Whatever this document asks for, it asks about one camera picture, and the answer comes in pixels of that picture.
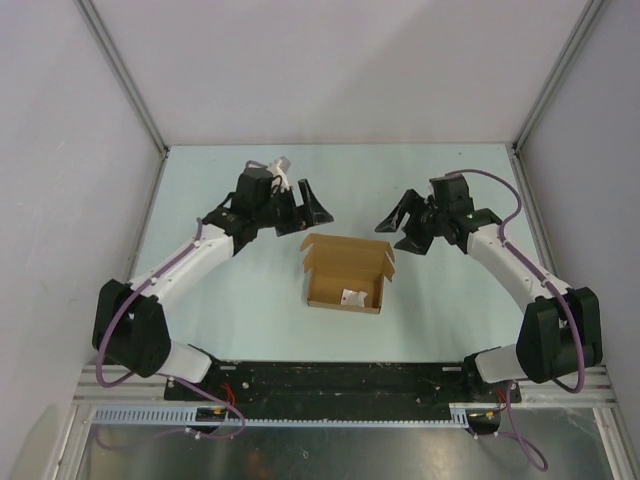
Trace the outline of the brown cardboard box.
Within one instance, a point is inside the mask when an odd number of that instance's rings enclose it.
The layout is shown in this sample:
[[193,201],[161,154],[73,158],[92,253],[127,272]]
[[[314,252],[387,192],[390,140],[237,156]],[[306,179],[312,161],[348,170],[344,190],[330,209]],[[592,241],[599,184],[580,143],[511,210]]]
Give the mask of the brown cardboard box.
[[[393,280],[395,256],[384,241],[312,233],[300,246],[309,276],[307,305],[316,308],[378,314],[384,286]],[[344,289],[366,291],[366,307],[341,305]]]

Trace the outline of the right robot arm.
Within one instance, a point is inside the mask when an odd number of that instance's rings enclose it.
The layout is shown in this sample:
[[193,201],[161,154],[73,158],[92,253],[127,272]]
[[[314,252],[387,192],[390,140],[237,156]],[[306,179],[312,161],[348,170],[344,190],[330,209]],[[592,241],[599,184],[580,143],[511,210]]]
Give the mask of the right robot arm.
[[402,231],[395,249],[417,255],[426,254],[435,239],[445,239],[481,264],[521,310],[514,344],[466,358],[470,370],[461,376],[461,388],[469,399],[484,401],[498,383],[523,379],[580,393],[587,369],[603,357],[596,293],[570,286],[526,256],[506,235],[515,217],[500,218],[489,208],[476,208],[466,173],[458,170],[430,179],[426,197],[407,190],[376,232]]

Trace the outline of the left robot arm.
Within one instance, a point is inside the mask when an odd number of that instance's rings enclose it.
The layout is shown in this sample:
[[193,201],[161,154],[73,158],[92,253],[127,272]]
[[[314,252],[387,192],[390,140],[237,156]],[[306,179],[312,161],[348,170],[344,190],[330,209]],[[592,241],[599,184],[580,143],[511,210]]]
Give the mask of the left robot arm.
[[291,187],[280,167],[247,167],[234,191],[197,222],[195,233],[172,256],[127,282],[115,279],[99,292],[92,334],[96,366],[111,361],[128,377],[179,378],[197,398],[214,397],[220,374],[204,351],[171,338],[168,308],[214,268],[236,256],[262,229],[284,236],[333,222],[309,182]]

